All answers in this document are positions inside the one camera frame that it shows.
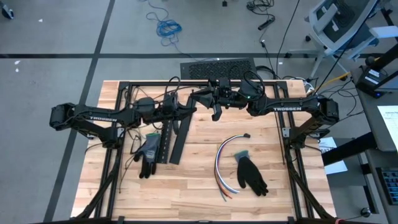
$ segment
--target blue cable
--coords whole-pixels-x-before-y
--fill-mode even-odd
[[[165,8],[162,7],[157,7],[153,6],[149,0],[138,0],[140,2],[148,2],[148,5],[153,8],[153,9],[160,9],[166,12],[166,16],[163,19],[159,19],[158,15],[156,12],[148,12],[146,14],[147,20],[151,21],[157,21],[157,27],[156,27],[156,34],[161,37],[162,39],[160,40],[160,44],[164,47],[173,45],[175,49],[180,53],[184,54],[192,59],[194,59],[197,62],[202,62],[208,59],[214,60],[213,58],[205,58],[203,60],[197,60],[194,57],[192,57],[189,54],[183,53],[180,49],[177,47],[177,43],[180,41],[178,39],[178,33],[182,31],[182,27],[179,23],[177,23],[173,19],[167,19],[169,17],[169,12]]]

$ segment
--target black glove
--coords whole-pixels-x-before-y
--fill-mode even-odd
[[[156,172],[156,158],[157,152],[159,151],[160,134],[147,134],[146,138],[147,140],[137,150],[137,153],[133,158],[134,161],[138,162],[139,158],[142,156],[142,167],[139,178],[148,178],[150,174],[153,175]]]
[[[238,162],[239,185],[243,189],[246,188],[246,181],[257,196],[266,196],[268,193],[267,184],[262,179],[259,169],[250,160],[248,151],[235,154],[235,159]]]

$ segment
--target black bracket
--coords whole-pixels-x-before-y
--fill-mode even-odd
[[[188,98],[187,106],[194,108],[195,105],[196,105],[196,101],[191,98]],[[181,121],[180,129],[178,131],[177,138],[175,139],[172,155],[171,155],[170,161],[169,161],[172,164],[176,164],[176,165],[180,164],[182,150],[184,149],[185,140],[188,136],[189,125],[191,124],[191,119],[192,119],[192,115],[184,118]]]
[[[160,137],[160,147],[157,155],[156,162],[161,164],[167,164],[169,158],[170,138],[172,135],[173,122],[163,121],[162,135]]]

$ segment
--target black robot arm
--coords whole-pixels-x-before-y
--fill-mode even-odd
[[[265,86],[248,79],[241,80],[238,91],[231,89],[230,81],[227,78],[209,80],[209,86],[191,94],[191,98],[203,104],[207,108],[213,108],[213,121],[220,119],[221,107],[243,109],[245,107],[251,116],[264,116],[272,111],[306,111],[311,118],[299,127],[285,129],[283,136],[288,144],[285,145],[285,158],[289,175],[302,189],[308,201],[313,205],[321,218],[333,218],[319,204],[308,187],[304,184],[299,173],[295,170],[290,155],[291,148],[303,148],[305,138],[317,131],[324,124],[333,125],[339,121],[338,105],[331,99],[321,96],[309,96],[305,98],[284,98],[272,99],[265,94]],[[320,133],[320,138],[328,131]]]
[[[121,142],[114,129],[98,126],[90,120],[116,122],[124,128],[138,128],[141,123],[180,121],[195,111],[196,108],[181,105],[177,93],[167,94],[161,104],[150,97],[141,98],[127,104],[120,111],[65,103],[52,108],[50,126],[57,131],[72,128],[86,137],[89,135],[98,137],[103,147],[117,148]]]

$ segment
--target wooden tabletop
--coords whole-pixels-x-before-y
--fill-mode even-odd
[[[287,84],[290,97],[305,96],[302,81],[288,80]],[[119,81],[104,81],[98,107],[114,109],[118,85]],[[195,88],[178,91],[180,102],[184,104],[187,101],[191,89]],[[164,86],[142,86],[141,90],[137,98],[145,97],[144,92],[155,97],[164,92]],[[267,88],[266,94],[273,98],[273,89]],[[223,109],[221,119],[214,122],[211,120],[213,110],[208,110],[199,103],[197,103],[197,108],[198,111],[192,118],[180,164],[158,164],[155,175],[150,176],[149,179],[139,179],[141,161],[131,163],[121,183],[120,191],[118,189],[116,192],[113,219],[117,219],[120,215],[125,216],[127,220],[283,221],[288,216],[294,217],[289,175],[286,165],[282,162],[275,114],[252,117],[246,110],[230,108]],[[310,115],[305,112],[294,113],[297,126],[309,117]],[[101,121],[96,121],[96,124],[109,126],[109,123]],[[139,130],[141,134],[146,134],[153,133],[155,128],[150,125]],[[227,199],[225,202],[221,198],[213,173],[216,151],[225,139],[244,133],[249,133],[251,138],[238,138],[231,141],[224,147],[221,154],[221,176],[228,185],[241,191],[238,194],[232,194],[233,199]],[[134,137],[136,132],[131,131],[131,134]],[[170,151],[174,139],[173,133]],[[92,140],[88,146],[99,142],[98,139]],[[307,139],[306,144],[318,147],[317,142],[312,139]],[[122,172],[125,171],[125,162],[131,156],[129,154],[131,145],[132,139],[127,135],[124,143]],[[269,193],[266,197],[257,197],[249,187],[240,188],[236,180],[237,162],[233,155],[242,150],[249,151],[251,160],[257,165],[267,183]],[[86,153],[71,216],[82,212],[98,190],[105,153],[106,149],[101,146],[93,147]],[[304,148],[302,157],[309,189],[321,205],[335,216],[320,152]],[[306,217],[303,195],[299,187],[297,188],[302,213]],[[104,198],[102,211],[106,210],[108,196]]]

